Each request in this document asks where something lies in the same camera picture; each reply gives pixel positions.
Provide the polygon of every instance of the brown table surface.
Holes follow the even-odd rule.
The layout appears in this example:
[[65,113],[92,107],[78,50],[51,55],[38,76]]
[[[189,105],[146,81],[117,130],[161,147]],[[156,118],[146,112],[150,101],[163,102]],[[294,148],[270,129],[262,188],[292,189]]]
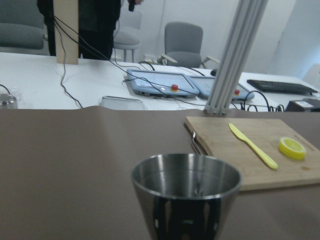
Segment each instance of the brown table surface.
[[[0,239],[150,239],[130,173],[156,154],[193,153],[200,110],[1,110]],[[278,118],[320,149],[320,113],[231,110]],[[221,240],[316,240],[320,184],[241,192]]]

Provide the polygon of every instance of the black device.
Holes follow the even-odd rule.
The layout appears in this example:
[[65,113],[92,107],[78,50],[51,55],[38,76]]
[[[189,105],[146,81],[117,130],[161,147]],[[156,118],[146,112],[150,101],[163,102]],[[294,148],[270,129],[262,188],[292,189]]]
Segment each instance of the black device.
[[130,12],[134,11],[135,5],[136,5],[136,0],[130,0],[130,2],[129,2],[129,11]]
[[286,112],[320,112],[320,100],[304,98],[290,101],[285,109]]
[[298,83],[263,81],[253,79],[248,79],[246,82],[263,92],[278,92],[291,94],[317,93],[316,90]]

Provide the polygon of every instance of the tablet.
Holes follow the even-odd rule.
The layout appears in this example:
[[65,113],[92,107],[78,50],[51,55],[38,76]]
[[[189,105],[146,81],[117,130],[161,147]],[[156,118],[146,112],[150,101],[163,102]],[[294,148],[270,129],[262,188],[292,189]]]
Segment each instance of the tablet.
[[199,94],[190,76],[183,73],[128,69],[127,76],[137,95],[193,98]]
[[[190,78],[200,92],[199,97],[202,99],[208,99],[211,93],[211,88],[214,85],[216,78],[214,76],[190,76]],[[239,90],[239,94],[234,94],[232,97],[232,101],[244,99],[248,100],[252,99],[255,96],[253,92],[248,95],[250,91],[240,83],[238,83],[236,89]]]

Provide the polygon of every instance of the chair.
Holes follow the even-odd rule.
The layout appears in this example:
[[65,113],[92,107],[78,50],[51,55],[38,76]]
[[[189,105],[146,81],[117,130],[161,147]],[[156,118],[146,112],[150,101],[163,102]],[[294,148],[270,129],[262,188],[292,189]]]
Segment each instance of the chair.
[[203,33],[200,26],[191,23],[178,21],[167,23],[164,29],[165,54],[162,54],[157,62],[162,64],[166,59],[168,66],[187,68],[199,68],[201,65],[207,68],[208,60],[219,64],[220,61],[211,56],[202,60],[200,50]]
[[132,52],[132,62],[136,61],[135,50],[140,47],[140,39],[132,32],[141,27],[143,12],[135,9],[128,11],[127,8],[121,9],[119,18],[119,29],[115,32],[113,44],[115,49],[123,50],[123,59],[127,62],[127,50]]
[[39,12],[37,0],[0,1],[0,51],[40,52],[45,45],[45,33],[44,16]]
[[320,89],[320,64],[315,63],[312,65],[302,80],[315,88]]

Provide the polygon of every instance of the yellow plastic knife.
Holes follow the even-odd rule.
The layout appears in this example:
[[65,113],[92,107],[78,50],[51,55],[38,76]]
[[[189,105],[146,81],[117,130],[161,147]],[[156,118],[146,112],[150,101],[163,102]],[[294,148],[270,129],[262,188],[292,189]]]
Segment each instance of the yellow plastic knife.
[[232,123],[229,123],[231,131],[242,141],[249,144],[249,146],[259,155],[259,157],[272,169],[278,169],[278,164],[269,157],[264,151],[262,151],[257,145],[255,145],[249,138],[247,138],[238,128]]

